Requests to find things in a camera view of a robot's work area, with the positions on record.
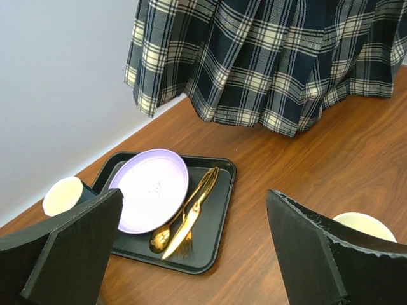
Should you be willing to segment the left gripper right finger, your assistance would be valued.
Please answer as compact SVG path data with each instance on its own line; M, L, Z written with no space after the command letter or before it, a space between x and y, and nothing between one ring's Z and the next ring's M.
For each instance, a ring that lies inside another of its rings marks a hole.
M275 189L266 207L290 304L406 304L406 245L344 226Z

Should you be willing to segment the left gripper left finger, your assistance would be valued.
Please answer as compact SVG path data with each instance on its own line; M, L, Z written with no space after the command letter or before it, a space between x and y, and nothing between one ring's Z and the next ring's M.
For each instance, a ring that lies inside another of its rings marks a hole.
M1 304L96 304L123 208L110 189L1 237Z

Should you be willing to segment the navy white plaid skirt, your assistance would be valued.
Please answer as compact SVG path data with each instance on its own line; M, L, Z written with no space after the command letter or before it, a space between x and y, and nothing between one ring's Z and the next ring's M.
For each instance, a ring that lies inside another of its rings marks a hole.
M140 1L125 82L147 116L185 94L202 121L293 137L390 98L405 56L405 1Z

